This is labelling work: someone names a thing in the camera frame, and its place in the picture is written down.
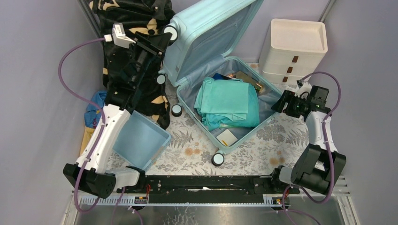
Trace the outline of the black floral plush blanket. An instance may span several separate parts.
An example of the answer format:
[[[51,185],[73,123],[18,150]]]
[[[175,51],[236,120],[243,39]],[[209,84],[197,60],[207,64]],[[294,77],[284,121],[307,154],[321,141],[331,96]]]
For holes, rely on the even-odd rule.
[[[89,7],[99,19],[101,35],[111,34],[115,24],[132,43],[103,44],[103,83],[107,104],[137,111],[155,120],[162,129],[170,125],[171,105],[165,83],[159,82],[171,34],[162,30],[175,12],[169,0],[91,0]]]

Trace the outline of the gold rectangular box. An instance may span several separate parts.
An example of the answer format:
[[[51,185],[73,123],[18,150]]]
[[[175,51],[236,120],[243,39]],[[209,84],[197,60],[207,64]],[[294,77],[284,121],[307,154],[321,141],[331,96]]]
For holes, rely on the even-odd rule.
[[[254,80],[246,73],[239,71],[235,74],[235,77],[237,79],[241,79],[243,82],[251,84],[258,93],[263,93],[265,91],[265,87],[262,84],[260,84],[259,81]]]

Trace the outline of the white three-drawer storage cabinet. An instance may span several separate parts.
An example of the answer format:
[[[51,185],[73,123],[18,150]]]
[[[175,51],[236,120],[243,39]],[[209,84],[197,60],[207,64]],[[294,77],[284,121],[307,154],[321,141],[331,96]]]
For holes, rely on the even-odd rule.
[[[324,23],[274,18],[260,54],[259,72],[271,83],[296,84],[315,71],[327,52]]]

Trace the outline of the light blue ribbed suitcase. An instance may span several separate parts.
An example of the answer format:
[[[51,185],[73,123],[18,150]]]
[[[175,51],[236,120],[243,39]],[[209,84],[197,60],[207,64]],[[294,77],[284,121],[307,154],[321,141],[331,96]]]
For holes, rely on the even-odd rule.
[[[166,51],[160,73],[177,88],[180,106],[217,147],[212,157],[215,166],[221,166],[226,154],[276,116],[271,107],[281,97],[281,91],[240,58],[231,55],[261,5],[260,0],[201,0],[175,14],[165,27],[165,31],[170,31],[175,41]],[[227,75],[239,71],[265,87],[263,93],[258,93],[248,83],[249,88],[257,94],[260,124],[256,127],[222,127],[210,131],[194,108],[202,82],[205,78],[212,78],[215,73]],[[216,138],[226,129],[237,138],[229,147]]]

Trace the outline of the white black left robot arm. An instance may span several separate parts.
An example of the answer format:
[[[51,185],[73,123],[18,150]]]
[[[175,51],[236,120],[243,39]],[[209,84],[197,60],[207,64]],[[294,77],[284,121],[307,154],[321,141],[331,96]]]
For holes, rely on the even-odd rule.
[[[171,33],[158,35],[108,34],[102,38],[87,41],[70,49],[62,57],[58,66],[58,76],[63,87],[73,96],[96,107],[101,114],[101,123],[94,130],[88,147],[76,162],[66,164],[63,174],[79,190],[97,196],[109,197],[115,189],[129,187],[139,193],[145,188],[145,179],[140,177],[138,170],[125,168],[115,172],[106,171],[106,160],[113,150],[113,146],[125,123],[134,113],[142,95],[142,80],[150,75],[151,69],[160,70],[167,47],[175,41]],[[61,74],[65,59],[75,50],[96,42],[112,42],[116,46],[127,50],[126,66],[116,70],[118,78],[110,81],[105,105],[98,104],[76,94],[64,82]]]

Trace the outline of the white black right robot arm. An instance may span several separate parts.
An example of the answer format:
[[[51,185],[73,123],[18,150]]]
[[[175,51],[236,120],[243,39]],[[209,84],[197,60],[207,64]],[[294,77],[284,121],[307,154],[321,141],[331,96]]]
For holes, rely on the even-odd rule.
[[[310,86],[302,91],[285,90],[272,110],[294,118],[302,117],[308,129],[308,145],[292,168],[279,166],[269,180],[275,193],[288,184],[301,186],[327,195],[334,187],[346,164],[346,156],[338,153],[330,130],[331,117],[326,107],[329,90]]]

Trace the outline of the teal folded cloth top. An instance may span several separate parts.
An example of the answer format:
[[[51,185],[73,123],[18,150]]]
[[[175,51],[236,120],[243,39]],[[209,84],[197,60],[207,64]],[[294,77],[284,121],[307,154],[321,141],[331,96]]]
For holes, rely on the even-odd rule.
[[[231,120],[243,120],[248,114],[249,84],[240,80],[205,78],[194,108],[200,114],[217,114]]]

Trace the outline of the teal folded cloth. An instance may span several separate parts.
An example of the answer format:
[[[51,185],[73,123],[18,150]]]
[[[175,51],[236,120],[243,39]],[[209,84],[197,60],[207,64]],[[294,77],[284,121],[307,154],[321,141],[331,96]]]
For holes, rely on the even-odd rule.
[[[252,88],[249,88],[248,92],[248,114],[243,120],[231,120],[230,117],[217,114],[200,114],[198,110],[197,112],[201,116],[202,123],[207,126],[210,131],[225,127],[252,128],[260,124],[257,94]]]
[[[249,84],[240,80],[205,78],[194,108],[200,114],[217,114],[231,120],[243,120],[248,114]]]

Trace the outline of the dark blue flat item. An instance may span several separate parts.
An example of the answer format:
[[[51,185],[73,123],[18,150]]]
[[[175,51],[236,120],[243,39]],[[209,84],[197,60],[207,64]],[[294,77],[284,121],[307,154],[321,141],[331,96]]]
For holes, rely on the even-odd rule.
[[[233,80],[233,77],[229,77],[226,75],[222,75],[219,73],[215,73],[215,75],[212,77],[214,80]]]

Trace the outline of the teal folded cloth bottom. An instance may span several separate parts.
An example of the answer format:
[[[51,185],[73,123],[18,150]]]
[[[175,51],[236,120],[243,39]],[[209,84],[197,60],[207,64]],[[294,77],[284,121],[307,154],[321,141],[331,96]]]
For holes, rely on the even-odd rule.
[[[230,117],[217,114],[200,114],[198,110],[197,112],[201,116],[202,123],[207,126],[210,131],[225,127],[252,128],[260,124],[257,94],[252,88],[249,88],[248,92],[248,114],[243,120],[231,120]]]

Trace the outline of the blue yellow cloth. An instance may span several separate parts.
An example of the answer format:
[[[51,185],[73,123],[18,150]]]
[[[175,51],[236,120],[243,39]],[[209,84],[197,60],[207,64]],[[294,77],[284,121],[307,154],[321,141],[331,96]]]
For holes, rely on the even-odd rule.
[[[97,104],[101,108],[104,106],[105,98],[107,92],[105,90],[97,91],[91,98],[91,102]],[[84,135],[81,143],[80,154],[85,151],[86,146],[88,145],[95,128],[97,127],[98,123],[101,119],[100,110],[89,104],[86,108],[86,112],[84,113]]]

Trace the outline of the light blue perforated plastic basket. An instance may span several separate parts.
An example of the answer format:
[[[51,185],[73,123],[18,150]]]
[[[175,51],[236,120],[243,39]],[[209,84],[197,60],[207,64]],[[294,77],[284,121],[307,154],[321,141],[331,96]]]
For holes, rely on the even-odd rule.
[[[148,171],[171,143],[171,135],[134,111],[121,129],[113,150],[129,165]]]

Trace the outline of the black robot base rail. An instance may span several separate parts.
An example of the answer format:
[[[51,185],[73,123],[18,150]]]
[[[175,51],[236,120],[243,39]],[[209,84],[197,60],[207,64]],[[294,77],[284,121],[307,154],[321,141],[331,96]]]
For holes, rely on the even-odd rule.
[[[136,204],[282,207],[282,197],[300,193],[294,187],[285,192],[287,184],[277,180],[279,172],[270,175],[140,175],[134,186],[118,188],[118,193],[136,194]]]

